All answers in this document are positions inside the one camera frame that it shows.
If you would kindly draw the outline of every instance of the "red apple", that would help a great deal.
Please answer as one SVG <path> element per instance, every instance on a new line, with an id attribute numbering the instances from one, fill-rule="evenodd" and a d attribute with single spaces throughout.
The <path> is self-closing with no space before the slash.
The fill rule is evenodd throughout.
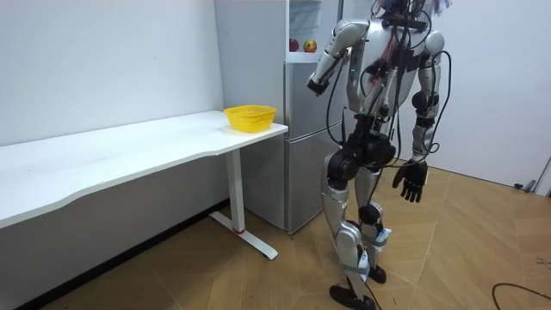
<path id="1" fill-rule="evenodd" d="M 306 53 L 316 53 L 318 45 L 315 40 L 306 40 L 306 42 L 304 42 L 304 46 L 302 46 L 302 49 Z"/>
<path id="2" fill-rule="evenodd" d="M 289 51 L 296 52 L 299 50 L 299 42 L 295 39 L 289 39 Z"/>

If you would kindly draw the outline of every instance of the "humanoid robot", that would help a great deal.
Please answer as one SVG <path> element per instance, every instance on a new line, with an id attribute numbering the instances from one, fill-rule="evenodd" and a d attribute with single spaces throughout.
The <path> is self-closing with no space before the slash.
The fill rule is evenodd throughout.
<path id="1" fill-rule="evenodd" d="M 375 309 L 373 300 L 365 294 L 367 277 L 378 283 L 387 280 L 379 266 L 378 252 L 386 244 L 388 233 L 383 226 L 383 210 L 371 198 L 382 169 L 389 166 L 396 153 L 381 129 L 385 123 L 393 123 L 416 75 L 421 90 L 412 98 L 417 113 L 413 156 L 400 166 L 393 187 L 403 181 L 401 196 L 409 202 L 421 201 L 428 170 L 425 159 L 432 152 L 440 101 L 444 38 L 432 30 L 431 17 L 442 10 L 438 8 L 441 2 L 377 0 L 369 20 L 340 21 L 307 82 L 307 87 L 320 95 L 335 70 L 340 75 L 344 62 L 350 62 L 347 97 L 357 124 L 339 151 L 325 158 L 321 180 L 325 217 L 349 286 L 332 286 L 330 295 L 346 307 Z M 354 178 L 359 223 L 345 218 L 348 182 Z"/>

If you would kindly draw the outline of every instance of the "plastic basket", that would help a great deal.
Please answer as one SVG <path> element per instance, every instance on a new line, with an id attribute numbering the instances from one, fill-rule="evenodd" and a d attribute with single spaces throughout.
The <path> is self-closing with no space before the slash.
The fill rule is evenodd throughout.
<path id="1" fill-rule="evenodd" d="M 243 133 L 257 133 L 269 128 L 276 109 L 265 106 L 246 105 L 224 110 L 230 126 Z"/>

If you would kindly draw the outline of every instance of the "baseboard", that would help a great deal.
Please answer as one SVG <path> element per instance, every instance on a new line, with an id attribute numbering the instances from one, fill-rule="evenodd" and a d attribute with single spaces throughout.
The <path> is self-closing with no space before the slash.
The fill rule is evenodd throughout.
<path id="1" fill-rule="evenodd" d="M 209 214 L 211 214 L 214 211 L 219 211 L 223 207 L 230 205 L 230 199 L 227 198 L 224 201 L 221 201 L 214 206 L 190 217 L 189 219 L 176 224 L 175 226 L 165 230 L 164 232 L 161 232 L 158 235 L 155 235 L 148 240 L 140 243 L 139 245 L 136 245 L 121 254 L 109 259 L 106 262 L 100 263 L 96 267 L 85 271 L 83 274 L 75 276 L 71 280 L 59 285 L 56 288 L 52 288 L 49 291 L 45 292 L 44 294 L 32 299 L 31 301 L 28 301 L 24 303 L 23 305 L 16 308 L 16 310 L 27 310 L 27 309 L 40 309 L 41 307 L 46 306 L 47 304 L 57 300 L 58 298 L 62 297 L 63 295 L 66 295 L 70 293 L 71 291 L 83 286 L 84 284 L 96 279 L 97 277 L 101 276 L 102 274 L 110 271 L 114 267 L 125 263 L 127 260 L 134 258 L 138 256 L 140 253 L 151 249 L 153 246 L 158 245 L 159 243 L 165 241 L 166 239 L 174 236 L 175 234 L 181 232 L 182 230 L 186 229 L 189 226 L 192 226 L 199 220 L 202 220 L 206 217 L 208 217 Z"/>

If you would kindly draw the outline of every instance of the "refrigerator door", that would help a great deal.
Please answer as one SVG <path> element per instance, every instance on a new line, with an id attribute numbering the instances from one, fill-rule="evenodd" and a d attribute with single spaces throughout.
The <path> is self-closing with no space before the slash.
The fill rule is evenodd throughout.
<path id="1" fill-rule="evenodd" d="M 340 123 L 331 128 L 340 140 Z M 320 182 L 325 156 L 333 154 L 338 146 L 326 130 L 304 139 L 287 140 L 286 229 L 294 233 L 322 209 Z"/>
<path id="2" fill-rule="evenodd" d="M 289 126 L 288 139 L 295 140 L 325 128 L 325 113 L 331 88 L 337 77 L 337 69 L 331 83 L 322 96 L 316 96 L 306 86 L 306 82 L 316 70 L 316 63 L 285 64 L 285 122 Z M 343 107 L 347 106 L 346 77 L 347 65 L 339 78 L 331 101 L 329 124 L 341 121 Z"/>

